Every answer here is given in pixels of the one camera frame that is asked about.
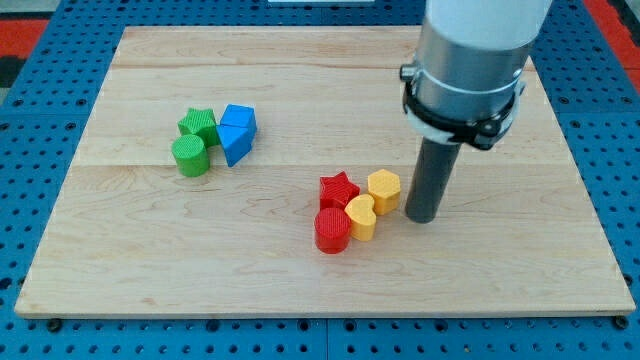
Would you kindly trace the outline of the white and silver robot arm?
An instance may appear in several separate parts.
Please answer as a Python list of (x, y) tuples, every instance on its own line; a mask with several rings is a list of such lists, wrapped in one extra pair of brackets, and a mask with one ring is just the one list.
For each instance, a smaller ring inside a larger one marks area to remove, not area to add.
[(402, 69), (410, 124), (443, 145), (490, 147), (519, 110), (532, 43), (552, 0), (428, 0)]

